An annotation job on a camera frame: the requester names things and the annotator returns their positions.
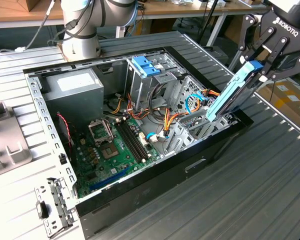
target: motherboard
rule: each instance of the motherboard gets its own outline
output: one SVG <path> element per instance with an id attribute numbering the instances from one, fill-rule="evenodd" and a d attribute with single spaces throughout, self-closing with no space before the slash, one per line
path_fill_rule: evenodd
<path id="1" fill-rule="evenodd" d="M 151 144 L 145 144 L 139 138 L 142 131 L 134 119 L 111 124 L 102 121 L 106 127 L 98 124 L 92 129 L 93 134 L 91 128 L 87 127 L 86 132 L 72 137 L 74 147 L 71 164 L 77 176 L 79 198 L 160 159 Z M 96 142 L 101 138 L 107 140 Z"/>

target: ram slot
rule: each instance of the ram slot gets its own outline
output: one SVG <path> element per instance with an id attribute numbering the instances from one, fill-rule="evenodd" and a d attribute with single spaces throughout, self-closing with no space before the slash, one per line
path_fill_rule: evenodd
<path id="1" fill-rule="evenodd" d="M 141 143 L 137 140 L 126 122 L 119 123 L 116 126 L 116 129 L 138 163 L 141 163 L 142 159 L 148 159 L 146 151 L 141 146 Z"/>
<path id="2" fill-rule="evenodd" d="M 139 153 L 141 160 L 148 159 L 148 155 L 147 155 L 146 151 L 144 150 L 141 143 L 136 138 L 135 134 L 132 132 L 132 130 L 130 129 L 130 126 L 127 123 L 123 124 L 123 130 L 125 131 L 127 136 L 130 136 L 129 140 L 132 142 L 132 145 L 137 149 L 137 152 Z"/>

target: red wire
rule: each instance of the red wire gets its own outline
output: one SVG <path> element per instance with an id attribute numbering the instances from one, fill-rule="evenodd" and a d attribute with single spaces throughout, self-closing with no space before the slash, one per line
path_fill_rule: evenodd
<path id="1" fill-rule="evenodd" d="M 57 113 L 56 115 L 58 117 L 60 117 L 63 120 L 64 124 L 65 124 L 65 128 L 66 128 L 66 131 L 67 131 L 67 134 L 68 134 L 69 148 L 70 148 L 70 151 L 71 151 L 71 143 L 70 143 L 70 138 L 71 137 L 70 137 L 70 131 L 69 131 L 68 123 L 67 123 L 66 119 L 61 114 Z"/>

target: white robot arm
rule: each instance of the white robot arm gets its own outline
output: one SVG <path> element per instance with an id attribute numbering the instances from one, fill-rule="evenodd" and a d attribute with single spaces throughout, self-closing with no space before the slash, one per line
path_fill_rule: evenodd
<path id="1" fill-rule="evenodd" d="M 70 61 L 96 58 L 101 52 L 97 27 L 132 24 L 137 6 L 137 0 L 62 0 L 65 25 L 83 15 L 73 29 L 65 31 L 63 40 L 54 42 L 62 42 L 63 54 Z"/>

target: aluminum table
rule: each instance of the aluminum table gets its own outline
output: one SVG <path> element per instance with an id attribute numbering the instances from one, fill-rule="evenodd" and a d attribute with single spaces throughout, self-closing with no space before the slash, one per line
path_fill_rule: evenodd
<path id="1" fill-rule="evenodd" d="M 232 73 L 178 32 L 101 41 L 104 55 L 172 46 L 222 89 Z M 0 101 L 13 107 L 34 161 L 0 175 L 0 240 L 45 240 L 34 186 L 57 173 L 22 69 L 64 62 L 57 47 L 0 53 Z M 98 233 L 95 240 L 229 240 L 300 237 L 300 129 L 261 101 L 254 124 L 218 161 Z M 82 240 L 77 221 L 55 239 Z"/>

